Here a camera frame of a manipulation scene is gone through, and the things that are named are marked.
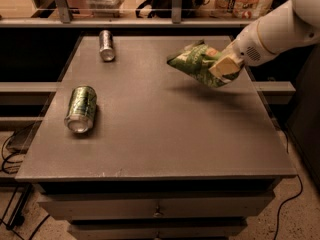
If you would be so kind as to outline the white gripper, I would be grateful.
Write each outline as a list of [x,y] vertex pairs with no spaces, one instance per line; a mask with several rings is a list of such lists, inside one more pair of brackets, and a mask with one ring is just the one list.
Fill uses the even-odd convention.
[[238,73],[242,65],[260,66],[277,57],[263,45],[258,26],[258,20],[246,26],[222,51],[223,58],[209,69],[213,76],[222,79],[227,75]]

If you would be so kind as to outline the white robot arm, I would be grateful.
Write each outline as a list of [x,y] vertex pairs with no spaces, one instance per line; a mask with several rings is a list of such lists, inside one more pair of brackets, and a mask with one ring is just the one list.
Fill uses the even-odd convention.
[[246,26],[209,69],[216,78],[260,66],[296,48],[320,41],[320,0],[288,0]]

